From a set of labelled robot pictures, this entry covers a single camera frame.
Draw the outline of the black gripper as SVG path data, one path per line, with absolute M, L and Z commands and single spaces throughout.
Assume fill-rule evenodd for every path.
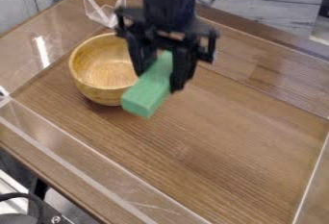
M 173 51 L 171 92 L 193 78 L 197 60 L 214 60 L 217 30 L 195 12 L 198 0 L 143 0 L 142 7 L 115 10 L 116 33 L 126 38 L 134 70 L 141 76 L 157 58 L 157 49 Z

